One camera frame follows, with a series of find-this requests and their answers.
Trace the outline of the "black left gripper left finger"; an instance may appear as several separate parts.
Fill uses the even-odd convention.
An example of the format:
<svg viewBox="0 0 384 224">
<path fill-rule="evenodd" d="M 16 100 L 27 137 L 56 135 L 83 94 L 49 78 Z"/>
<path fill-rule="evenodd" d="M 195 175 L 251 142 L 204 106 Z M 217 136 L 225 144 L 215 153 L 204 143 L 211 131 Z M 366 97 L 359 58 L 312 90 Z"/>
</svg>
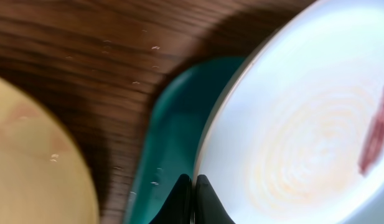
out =
<svg viewBox="0 0 384 224">
<path fill-rule="evenodd" d="M 190 224 L 191 196 L 192 181 L 187 174 L 182 174 L 149 224 Z"/>
</svg>

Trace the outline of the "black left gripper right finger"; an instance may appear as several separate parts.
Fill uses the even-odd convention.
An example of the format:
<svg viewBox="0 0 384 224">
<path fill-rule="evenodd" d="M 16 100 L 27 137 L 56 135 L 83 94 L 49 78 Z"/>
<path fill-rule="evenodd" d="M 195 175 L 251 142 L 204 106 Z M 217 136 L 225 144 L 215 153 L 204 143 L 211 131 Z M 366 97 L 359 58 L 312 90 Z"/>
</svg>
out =
<svg viewBox="0 0 384 224">
<path fill-rule="evenodd" d="M 197 177 L 194 211 L 196 224 L 235 224 L 224 209 L 206 175 Z"/>
</svg>

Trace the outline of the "light blue plate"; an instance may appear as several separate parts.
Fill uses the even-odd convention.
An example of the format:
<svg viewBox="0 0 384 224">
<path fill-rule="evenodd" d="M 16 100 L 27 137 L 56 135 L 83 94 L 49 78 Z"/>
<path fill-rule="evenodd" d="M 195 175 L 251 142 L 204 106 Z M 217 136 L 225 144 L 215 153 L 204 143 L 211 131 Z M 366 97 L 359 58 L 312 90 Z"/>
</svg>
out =
<svg viewBox="0 0 384 224">
<path fill-rule="evenodd" d="M 384 223 L 384 148 L 359 161 L 384 91 L 384 0 L 316 1 L 259 47 L 200 142 L 235 223 Z"/>
</svg>

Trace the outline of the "yellow green plate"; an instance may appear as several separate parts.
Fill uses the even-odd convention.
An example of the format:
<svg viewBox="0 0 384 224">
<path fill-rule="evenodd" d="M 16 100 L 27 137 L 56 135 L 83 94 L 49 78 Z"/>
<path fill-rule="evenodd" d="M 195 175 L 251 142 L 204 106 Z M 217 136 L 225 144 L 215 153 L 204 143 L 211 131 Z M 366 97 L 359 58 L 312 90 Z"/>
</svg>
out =
<svg viewBox="0 0 384 224">
<path fill-rule="evenodd" d="M 63 126 L 0 78 L 0 223 L 98 223 L 90 171 Z"/>
</svg>

